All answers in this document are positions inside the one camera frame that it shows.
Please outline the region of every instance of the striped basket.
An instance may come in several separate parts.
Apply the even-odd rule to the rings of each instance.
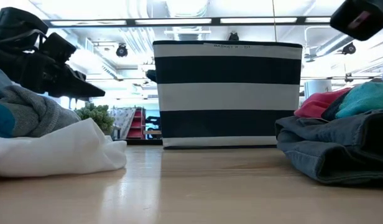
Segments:
[[[301,45],[163,40],[154,56],[166,149],[273,145],[298,108]]]

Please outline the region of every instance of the green plant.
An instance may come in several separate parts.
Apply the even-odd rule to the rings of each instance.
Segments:
[[[108,105],[95,106],[93,103],[86,103],[83,108],[75,112],[82,120],[92,118],[104,133],[110,133],[114,118],[110,117],[108,110]]]

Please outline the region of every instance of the white cloth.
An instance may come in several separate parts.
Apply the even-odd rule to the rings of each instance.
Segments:
[[[40,138],[0,138],[1,177],[41,177],[116,170],[126,164],[125,141],[106,138],[92,119]]]
[[[120,139],[126,139],[134,119],[136,108],[111,108],[110,116],[114,118],[114,125],[120,127]]]

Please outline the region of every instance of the black camera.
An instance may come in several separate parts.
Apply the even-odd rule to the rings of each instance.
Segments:
[[[116,51],[116,55],[118,57],[127,57],[128,56],[128,49],[126,44],[120,44],[118,46],[118,49]]]
[[[354,46],[353,42],[351,42],[350,44],[346,45],[342,49],[342,54],[344,54],[344,55],[354,54],[354,53],[356,53],[356,47]]]
[[[357,40],[368,40],[383,29],[383,0],[345,0],[330,25]]]
[[[36,93],[87,98],[105,92],[74,71],[66,61],[76,47],[53,33],[37,16],[13,7],[0,11],[0,69],[14,82]]]

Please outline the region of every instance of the folded clothing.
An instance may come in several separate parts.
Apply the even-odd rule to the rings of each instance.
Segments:
[[[326,184],[383,180],[383,110],[336,119],[276,121],[277,147],[296,169]]]
[[[0,99],[0,137],[41,137],[81,119],[74,111],[21,86],[10,85]]]
[[[339,111],[339,106],[341,105],[345,97],[349,94],[349,92],[350,89],[347,92],[343,93],[336,100],[334,100],[334,102],[332,102],[332,104],[330,104],[329,107],[327,107],[327,109],[325,109],[324,112],[321,114],[321,118],[325,119],[326,121],[332,121],[336,119],[335,115]]]
[[[354,87],[344,98],[336,118],[383,109],[383,83],[367,82]]]
[[[294,115],[300,118],[320,118],[332,102],[349,90],[350,88],[345,88],[338,91],[315,93],[303,102],[301,108],[296,110]]]
[[[41,138],[0,138],[1,177],[41,177],[116,170],[126,164],[126,142],[112,142],[92,119]]]

